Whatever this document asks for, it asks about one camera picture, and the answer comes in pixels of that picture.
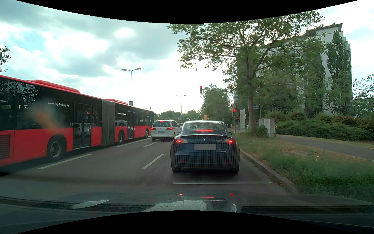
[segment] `lane marking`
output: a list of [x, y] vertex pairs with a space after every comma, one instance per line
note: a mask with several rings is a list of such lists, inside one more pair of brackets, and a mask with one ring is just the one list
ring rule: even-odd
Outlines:
[[151, 144], [146, 145], [146, 146], [144, 146], [144, 147], [148, 147], [148, 146], [153, 145], [153, 144], [155, 144], [155, 143], [157, 143], [157, 142], [151, 143]]
[[153, 164], [155, 161], [157, 161], [157, 159], [159, 159], [161, 156], [163, 156], [164, 154], [161, 154], [160, 156], [156, 157], [153, 161], [151, 161], [150, 163], [148, 163], [145, 167], [143, 167], [142, 169], [145, 169], [147, 167], [149, 167], [151, 164]]
[[92, 155], [92, 154], [85, 154], [85, 155], [82, 155], [82, 156], [79, 156], [79, 157], [75, 157], [75, 158], [72, 158], [72, 159], [67, 159], [65, 161], [56, 162], [54, 164], [51, 164], [51, 165], [48, 165], [48, 166], [45, 166], [45, 167], [37, 168], [36, 170], [41, 170], [41, 169], [44, 169], [44, 168], [53, 167], [53, 166], [56, 166], [56, 165], [59, 165], [59, 164], [65, 163], [65, 162], [70, 162], [72, 160], [79, 159], [79, 158], [82, 158], [82, 157], [86, 157], [86, 156], [89, 156], [89, 155]]
[[148, 138], [142, 139], [142, 140], [138, 140], [138, 141], [129, 142], [129, 143], [126, 143], [126, 144], [123, 144], [123, 145], [118, 145], [117, 147], [126, 146], [126, 145], [129, 145], [129, 144], [132, 144], [132, 143], [137, 143], [137, 142], [145, 141], [145, 140], [148, 140]]
[[272, 184], [272, 182], [173, 182], [173, 184]]

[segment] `white dashed line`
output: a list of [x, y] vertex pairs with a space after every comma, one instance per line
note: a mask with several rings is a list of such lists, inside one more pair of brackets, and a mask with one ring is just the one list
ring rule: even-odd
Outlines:
[[151, 164], [153, 164], [155, 161], [157, 161], [157, 159], [159, 159], [161, 156], [163, 156], [164, 154], [161, 154], [160, 156], [156, 157], [152, 162], [148, 163], [145, 167], [143, 167], [142, 169], [145, 169], [149, 166], [151, 166]]
[[70, 162], [70, 161], [72, 161], [72, 160], [79, 159], [79, 158], [82, 158], [82, 157], [86, 157], [86, 156], [89, 156], [89, 155], [92, 155], [92, 154], [86, 154], [86, 155], [82, 155], [82, 156], [75, 157], [75, 158], [72, 158], [72, 159], [67, 159], [67, 160], [65, 160], [65, 161], [56, 162], [56, 163], [54, 163], [54, 164], [51, 164], [51, 165], [48, 165], [48, 166], [45, 166], [45, 167], [37, 168], [36, 170], [41, 170], [41, 169], [44, 169], [44, 168], [53, 167], [53, 166], [56, 166], [56, 165], [62, 164], [62, 163], [64, 163], [64, 162]]
[[138, 141], [133, 141], [133, 142], [126, 143], [126, 144], [123, 144], [123, 145], [118, 145], [117, 147], [126, 146], [126, 145], [129, 145], [129, 144], [132, 144], [132, 143], [137, 143], [137, 142], [145, 141], [145, 140], [148, 140], [148, 139], [149, 139], [149, 138], [147, 138], [147, 139], [142, 139], [142, 140], [138, 140]]
[[151, 143], [151, 144], [149, 144], [149, 145], [146, 145], [146, 146], [144, 146], [144, 147], [148, 147], [148, 146], [150, 146], [150, 145], [153, 145], [153, 144], [155, 144], [156, 142], [154, 142], [154, 143]]

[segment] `lamp post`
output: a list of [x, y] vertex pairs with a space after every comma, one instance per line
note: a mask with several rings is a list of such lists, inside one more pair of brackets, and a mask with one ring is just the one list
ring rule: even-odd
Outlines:
[[135, 71], [135, 70], [141, 70], [141, 68], [138, 67], [137, 69], [134, 69], [134, 70], [122, 69], [123, 72], [125, 72], [125, 71], [130, 71], [131, 72], [131, 101], [132, 101], [132, 71]]
[[187, 96], [187, 95], [183, 95], [183, 96], [178, 96], [176, 95], [177, 97], [180, 97], [180, 107], [181, 107], [181, 112], [180, 112], [180, 115], [181, 115], [181, 121], [183, 121], [183, 97], [184, 96]]

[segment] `sidewalk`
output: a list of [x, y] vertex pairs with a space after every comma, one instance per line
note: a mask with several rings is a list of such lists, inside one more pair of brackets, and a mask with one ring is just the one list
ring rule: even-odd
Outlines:
[[323, 150], [329, 150], [337, 153], [348, 154], [351, 156], [366, 158], [370, 160], [374, 160], [374, 149], [367, 149], [363, 147], [356, 147], [356, 146], [349, 146], [349, 145], [342, 145], [324, 141], [316, 141], [316, 140], [309, 140], [309, 139], [302, 139], [294, 136], [288, 135], [277, 135], [277, 137], [283, 141], [288, 141], [292, 143], [296, 143], [299, 145], [315, 147]]

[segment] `blurred license plate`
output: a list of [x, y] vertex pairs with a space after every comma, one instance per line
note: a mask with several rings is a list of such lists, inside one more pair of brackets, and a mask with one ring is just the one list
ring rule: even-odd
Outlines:
[[216, 150], [215, 144], [194, 144], [194, 150]]

